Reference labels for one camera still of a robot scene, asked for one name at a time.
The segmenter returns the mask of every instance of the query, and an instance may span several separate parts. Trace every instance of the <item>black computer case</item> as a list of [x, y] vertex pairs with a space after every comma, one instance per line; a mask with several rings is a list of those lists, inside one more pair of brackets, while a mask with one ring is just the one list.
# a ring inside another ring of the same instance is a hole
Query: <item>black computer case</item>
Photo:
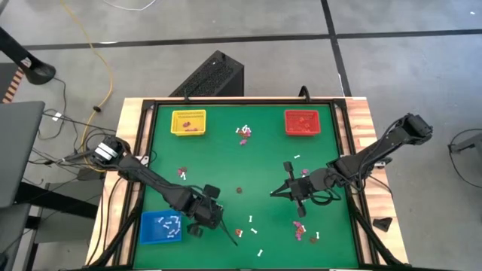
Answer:
[[170, 97], [244, 96], [244, 65], [215, 51]]

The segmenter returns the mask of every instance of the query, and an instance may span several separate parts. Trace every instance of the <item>blue tray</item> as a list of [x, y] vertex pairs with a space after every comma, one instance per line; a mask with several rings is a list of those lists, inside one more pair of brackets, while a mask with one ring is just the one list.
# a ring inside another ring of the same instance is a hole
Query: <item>blue tray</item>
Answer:
[[141, 216], [141, 245], [181, 241], [181, 221], [181, 213], [174, 210], [143, 212]]

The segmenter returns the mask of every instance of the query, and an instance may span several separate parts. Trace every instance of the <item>red bin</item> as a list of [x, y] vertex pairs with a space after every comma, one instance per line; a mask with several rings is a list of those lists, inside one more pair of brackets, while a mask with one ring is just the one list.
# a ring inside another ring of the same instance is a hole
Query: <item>red bin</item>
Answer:
[[317, 110], [285, 110], [285, 131], [288, 136], [314, 136], [322, 129]]

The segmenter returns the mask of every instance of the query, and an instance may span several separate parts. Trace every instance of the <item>yellow tray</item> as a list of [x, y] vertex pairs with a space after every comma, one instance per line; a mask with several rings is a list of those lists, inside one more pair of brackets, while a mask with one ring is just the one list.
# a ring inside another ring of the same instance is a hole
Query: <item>yellow tray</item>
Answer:
[[206, 110], [177, 110], [172, 112], [171, 133], [176, 136], [202, 136], [206, 132]]

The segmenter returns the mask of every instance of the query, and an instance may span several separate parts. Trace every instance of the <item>concrete floor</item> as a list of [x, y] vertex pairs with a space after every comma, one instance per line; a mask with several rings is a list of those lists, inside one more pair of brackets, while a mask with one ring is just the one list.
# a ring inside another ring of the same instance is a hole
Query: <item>concrete floor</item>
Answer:
[[[123, 6], [143, 6], [127, 0]], [[120, 11], [101, 1], [66, 0], [94, 42], [153, 41], [246, 35], [326, 34], [319, 0], [158, 0], [143, 12]], [[336, 33], [482, 29], [479, 1], [330, 0]], [[84, 43], [58, 0], [10, 0], [0, 26], [25, 45]], [[482, 127], [482, 37], [363, 38], [339, 41], [354, 96], [366, 96], [380, 134], [407, 112], [434, 126], [433, 139], [392, 155], [389, 182], [405, 246], [414, 266], [480, 270], [482, 189], [459, 180], [447, 144], [459, 131]], [[247, 96], [296, 95], [302, 84], [314, 96], [342, 96], [329, 40], [120, 47], [99, 50], [114, 72], [114, 95], [94, 123], [115, 129], [125, 97], [167, 96], [214, 50], [245, 65]], [[108, 90], [105, 67], [89, 50], [35, 50], [67, 83], [67, 115], [86, 121]], [[10, 62], [0, 55], [0, 62]], [[23, 80], [15, 101], [43, 100], [61, 110], [62, 86]], [[58, 125], [43, 119], [45, 133]], [[67, 125], [58, 139], [35, 143], [55, 157], [72, 149]], [[472, 151], [455, 157], [462, 174], [482, 185]], [[26, 177], [62, 182], [61, 169], [29, 167]], [[34, 268], [76, 268], [86, 240], [41, 245]]]

